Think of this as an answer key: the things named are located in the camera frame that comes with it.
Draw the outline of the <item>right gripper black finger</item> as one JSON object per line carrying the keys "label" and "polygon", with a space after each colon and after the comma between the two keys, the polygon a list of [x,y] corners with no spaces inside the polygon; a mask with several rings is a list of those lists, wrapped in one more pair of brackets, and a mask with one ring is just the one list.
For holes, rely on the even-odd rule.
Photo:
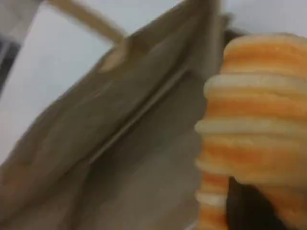
{"label": "right gripper black finger", "polygon": [[229,178],[225,208],[229,230],[289,230],[291,226],[280,215],[287,208],[289,202],[283,196]]}

